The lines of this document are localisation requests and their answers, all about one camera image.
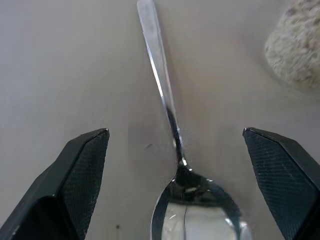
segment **spoon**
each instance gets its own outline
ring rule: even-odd
[[[241,212],[230,195],[213,180],[194,173],[187,163],[156,7],[152,0],[139,0],[137,10],[177,157],[175,177],[154,208],[150,237],[152,240],[251,240],[248,225],[241,220]]]

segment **spoon neck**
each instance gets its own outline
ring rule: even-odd
[[[170,123],[171,133],[173,137],[173,145],[175,147],[177,164],[178,166],[188,166],[188,163],[185,158],[185,152],[182,142],[182,137],[180,134],[180,128],[177,123],[177,118],[174,112],[174,109],[170,108],[168,105],[165,106],[166,115]]]

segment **silver utensil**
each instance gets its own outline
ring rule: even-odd
[[[176,175],[153,211],[151,239],[251,240],[248,225],[230,195],[213,180],[194,173],[186,161],[156,7],[152,0],[139,0],[137,10],[177,157]]]

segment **spoon handle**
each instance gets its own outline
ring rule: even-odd
[[[139,0],[137,2],[137,9],[153,74],[160,92],[162,104],[170,123],[178,164],[186,166],[187,162],[183,151],[180,129],[177,123],[165,49],[162,42],[156,7],[152,0]]]

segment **beige fabric object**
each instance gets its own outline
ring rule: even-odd
[[[274,72],[303,92],[320,93],[320,1],[297,0],[265,43]]]

